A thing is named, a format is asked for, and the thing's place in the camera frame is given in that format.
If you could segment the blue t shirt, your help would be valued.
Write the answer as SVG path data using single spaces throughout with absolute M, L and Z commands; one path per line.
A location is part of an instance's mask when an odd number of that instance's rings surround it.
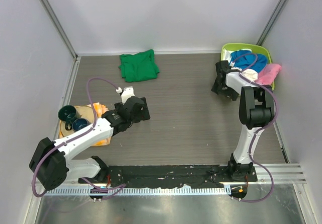
M 234 51 L 232 53 L 232 62 L 240 63 L 245 68 L 247 68 L 256 60 L 256 62 L 250 67 L 250 69 L 253 69 L 257 73 L 259 73 L 267 65 L 268 59 L 263 54 L 256 53 L 256 55 L 257 57 L 249 50 Z

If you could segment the lime green plastic basin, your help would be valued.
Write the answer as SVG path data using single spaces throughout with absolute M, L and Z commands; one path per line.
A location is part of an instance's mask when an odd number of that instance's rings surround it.
M 221 60 L 240 71 L 251 82 L 275 87 L 274 80 L 281 65 L 273 63 L 270 53 L 262 46 L 247 43 L 227 43 L 222 47 Z

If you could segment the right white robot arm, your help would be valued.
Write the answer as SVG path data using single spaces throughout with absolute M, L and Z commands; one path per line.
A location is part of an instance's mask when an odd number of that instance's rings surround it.
M 229 66 L 228 61 L 215 64 L 216 79 L 212 92 L 239 100 L 239 121 L 242 124 L 237 147 L 231 154 L 225 173 L 233 181 L 245 181 L 252 174 L 254 151 L 264 129 L 275 117 L 275 104 L 270 86 L 251 82 Z

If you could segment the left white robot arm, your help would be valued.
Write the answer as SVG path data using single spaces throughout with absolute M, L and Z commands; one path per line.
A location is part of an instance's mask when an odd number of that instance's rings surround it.
M 75 156 L 93 144 L 126 131 L 133 123 L 150 119 L 146 98 L 132 96 L 125 103 L 116 103 L 114 110 L 105 112 L 96 123 L 64 138 L 42 139 L 32 156 L 29 168 L 33 181 L 39 181 L 46 191 L 67 181 L 107 181 L 108 166 L 98 156 L 76 160 Z

